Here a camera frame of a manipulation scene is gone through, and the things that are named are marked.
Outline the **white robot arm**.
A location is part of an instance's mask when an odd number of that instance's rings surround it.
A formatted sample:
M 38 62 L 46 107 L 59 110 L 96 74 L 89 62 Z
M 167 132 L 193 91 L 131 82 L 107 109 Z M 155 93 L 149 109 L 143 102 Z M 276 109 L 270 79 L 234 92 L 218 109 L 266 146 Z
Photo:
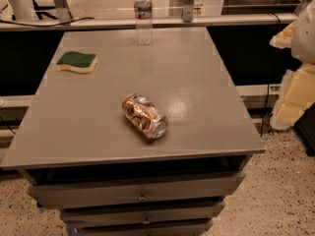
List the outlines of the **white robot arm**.
M 285 72 L 270 119 L 273 129 L 286 130 L 315 103 L 315 0 L 296 21 L 274 35 L 270 44 L 279 49 L 289 48 L 291 56 L 301 62 L 295 72 Z

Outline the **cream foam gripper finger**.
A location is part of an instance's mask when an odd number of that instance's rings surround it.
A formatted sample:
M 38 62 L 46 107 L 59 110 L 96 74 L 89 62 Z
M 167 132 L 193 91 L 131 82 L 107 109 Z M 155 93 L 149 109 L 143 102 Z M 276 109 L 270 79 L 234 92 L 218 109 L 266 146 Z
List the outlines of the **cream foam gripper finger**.
M 274 35 L 270 40 L 270 45 L 279 49 L 291 48 L 291 38 L 295 24 L 296 22 L 290 23 L 282 31 Z
M 271 127 L 276 130 L 292 127 L 314 103 L 315 65 L 302 64 L 295 72 L 287 70 L 272 111 Z

